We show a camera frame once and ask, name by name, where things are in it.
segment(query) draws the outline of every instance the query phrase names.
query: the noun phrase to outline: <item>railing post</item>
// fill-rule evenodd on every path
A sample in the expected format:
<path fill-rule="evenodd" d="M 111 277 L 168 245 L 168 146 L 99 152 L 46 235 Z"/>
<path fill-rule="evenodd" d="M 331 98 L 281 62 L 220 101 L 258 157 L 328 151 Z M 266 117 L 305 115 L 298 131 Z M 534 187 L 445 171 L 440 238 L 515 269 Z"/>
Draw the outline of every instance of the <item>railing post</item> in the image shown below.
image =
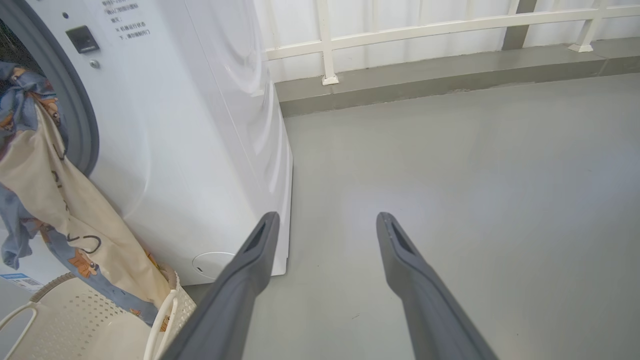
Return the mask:
<path fill-rule="evenodd" d="M 377 33 L 378 30 L 378 0 L 371 1 L 371 28 L 374 33 Z"/>
<path fill-rule="evenodd" d="M 551 5 L 551 11 L 556 12 L 560 10 L 560 3 L 562 3 L 562 0 L 554 0 L 554 4 Z"/>
<path fill-rule="evenodd" d="M 424 23 L 426 22 L 427 19 L 427 14 L 426 14 L 426 3 L 427 0 L 420 0 L 420 8 L 418 9 L 418 25 L 424 25 Z"/>
<path fill-rule="evenodd" d="M 597 8 L 596 16 L 591 20 L 585 20 L 584 25 L 582 25 L 582 30 L 580 30 L 580 35 L 578 35 L 578 40 L 575 44 L 569 47 L 569 50 L 577 51 L 578 53 L 585 53 L 587 51 L 593 51 L 591 47 L 591 41 L 593 40 L 593 35 L 595 35 L 598 26 L 602 22 L 602 14 L 607 8 L 607 3 L 609 0 L 595 0 L 593 2 L 593 8 Z"/>
<path fill-rule="evenodd" d="M 515 15 L 518 11 L 518 4 L 520 4 L 520 0 L 511 0 L 507 15 Z"/>
<path fill-rule="evenodd" d="M 273 13 L 273 1 L 267 0 L 267 18 L 269 20 L 269 29 L 271 30 L 271 35 L 273 36 L 273 47 L 275 49 L 280 48 L 280 34 L 278 32 L 278 24 L 276 24 L 276 17 Z"/>
<path fill-rule="evenodd" d="M 465 20 L 472 20 L 474 18 L 474 0 L 467 0 L 467 9 L 465 10 Z"/>
<path fill-rule="evenodd" d="M 320 26 L 320 41 L 322 41 L 322 60 L 324 63 L 324 77 L 322 85 L 338 83 L 338 77 L 333 71 L 333 54 L 331 45 L 331 31 L 329 29 L 329 6 L 327 0 L 316 0 L 318 9 L 318 25 Z"/>

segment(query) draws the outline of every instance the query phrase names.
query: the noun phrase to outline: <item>white railing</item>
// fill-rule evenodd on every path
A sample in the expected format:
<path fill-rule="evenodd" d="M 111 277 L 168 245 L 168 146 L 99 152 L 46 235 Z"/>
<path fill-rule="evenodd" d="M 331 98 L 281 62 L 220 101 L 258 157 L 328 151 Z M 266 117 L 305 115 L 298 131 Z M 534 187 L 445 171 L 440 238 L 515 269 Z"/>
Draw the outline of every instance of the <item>white railing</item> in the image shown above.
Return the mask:
<path fill-rule="evenodd" d="M 372 32 L 332 38 L 329 29 L 329 7 L 327 0 L 315 1 L 317 5 L 318 24 L 320 26 L 320 40 L 281 46 L 278 33 L 273 31 L 274 48 L 267 50 L 267 58 L 274 60 L 291 56 L 322 53 L 324 63 L 323 85 L 338 83 L 338 78 L 333 69 L 333 50 L 410 38 L 461 33 L 464 31 L 584 20 L 584 25 L 582 26 L 578 39 L 569 47 L 571 50 L 584 52 L 593 50 L 591 41 L 602 19 L 640 16 L 640 5 L 607 6 L 608 0 L 594 0 L 591 8 L 572 10 L 559 10 L 561 0 L 554 0 L 551 11 L 516 13 L 520 0 L 511 0 L 507 15 L 474 18 L 474 0 L 467 0 L 465 20 L 424 24 L 424 9 L 426 7 L 423 3 L 427 0 L 420 0 L 420 6 L 417 10 L 419 11 L 420 19 L 418 26 L 380 31 L 378 29 L 378 0 L 371 0 Z M 273 15 L 271 0 L 267 0 L 267 7 L 271 29 L 275 29 L 275 17 Z"/>

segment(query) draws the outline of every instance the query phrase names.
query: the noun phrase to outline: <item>basket handle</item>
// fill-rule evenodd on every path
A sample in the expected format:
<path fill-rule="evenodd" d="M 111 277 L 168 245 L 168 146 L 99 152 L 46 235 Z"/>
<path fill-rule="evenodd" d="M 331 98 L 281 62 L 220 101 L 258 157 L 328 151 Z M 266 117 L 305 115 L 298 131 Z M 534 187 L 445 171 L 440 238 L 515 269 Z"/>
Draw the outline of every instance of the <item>basket handle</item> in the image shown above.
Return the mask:
<path fill-rule="evenodd" d="M 157 354 L 162 354 L 164 350 L 164 346 L 166 345 L 166 333 L 170 330 L 171 325 L 173 325 L 173 315 L 175 310 L 178 308 L 178 291 L 172 290 L 169 292 L 169 295 L 164 298 L 164 302 L 158 309 L 158 314 L 156 315 L 156 319 L 154 320 L 153 326 L 151 326 L 151 333 L 149 334 L 149 338 L 147 339 L 147 347 L 145 348 L 145 357 L 143 360 L 153 360 L 154 359 L 154 348 L 156 347 L 156 341 L 158 339 L 158 335 L 160 334 L 160 327 L 164 322 L 164 316 L 166 315 L 167 310 L 169 310 L 169 306 L 173 305 L 173 310 L 171 313 L 171 317 L 169 318 L 169 323 L 166 326 L 166 330 L 164 331 L 165 337 L 160 342 L 160 347 L 157 350 Z"/>
<path fill-rule="evenodd" d="M 18 345 L 20 345 L 20 342 L 22 341 L 24 336 L 27 334 L 27 331 L 29 331 L 29 328 L 31 327 L 31 324 L 33 323 L 33 321 L 36 320 L 36 315 L 38 314 L 38 309 L 36 308 L 36 303 L 34 303 L 32 301 L 29 301 L 28 303 L 24 304 L 23 306 L 18 307 L 16 310 L 13 310 L 11 313 L 9 313 L 9 315 L 7 315 L 4 319 L 2 319 L 2 321 L 0 321 L 0 331 L 2 331 L 2 329 L 4 329 L 4 327 L 8 323 L 10 323 L 13 318 L 15 318 L 21 312 L 23 312 L 24 310 L 27 310 L 27 309 L 31 310 L 33 312 L 33 315 L 31 315 L 31 319 L 27 323 L 27 326 L 24 328 L 24 330 L 22 331 L 22 334 L 20 334 L 20 337 L 15 342 L 15 344 L 13 344 L 13 347 L 11 348 L 11 350 L 9 350 L 9 353 L 7 353 L 5 359 L 8 359 L 13 354 L 13 352 L 18 347 Z"/>

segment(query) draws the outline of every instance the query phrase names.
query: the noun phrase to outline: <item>gray floor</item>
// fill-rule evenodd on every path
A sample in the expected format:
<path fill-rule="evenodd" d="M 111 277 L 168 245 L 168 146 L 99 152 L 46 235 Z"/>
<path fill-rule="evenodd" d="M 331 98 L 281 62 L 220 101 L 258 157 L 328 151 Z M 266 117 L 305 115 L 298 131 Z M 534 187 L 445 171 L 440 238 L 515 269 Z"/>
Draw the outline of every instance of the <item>gray floor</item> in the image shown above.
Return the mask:
<path fill-rule="evenodd" d="M 287 119 L 288 273 L 244 358 L 412 359 L 393 213 L 500 359 L 640 359 L 640 74 Z"/>

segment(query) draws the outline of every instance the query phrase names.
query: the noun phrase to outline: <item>white washing machine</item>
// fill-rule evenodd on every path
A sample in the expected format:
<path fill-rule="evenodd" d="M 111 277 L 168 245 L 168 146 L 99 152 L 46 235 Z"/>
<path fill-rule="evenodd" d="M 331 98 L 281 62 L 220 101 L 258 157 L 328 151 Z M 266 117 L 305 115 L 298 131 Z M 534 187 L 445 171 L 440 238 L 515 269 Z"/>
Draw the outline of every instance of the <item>white washing machine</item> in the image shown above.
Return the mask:
<path fill-rule="evenodd" d="M 0 19 L 58 94 L 69 159 L 183 284 L 213 282 L 267 211 L 285 273 L 293 156 L 252 0 L 3 0 Z M 0 274 L 67 272 L 30 244 Z"/>

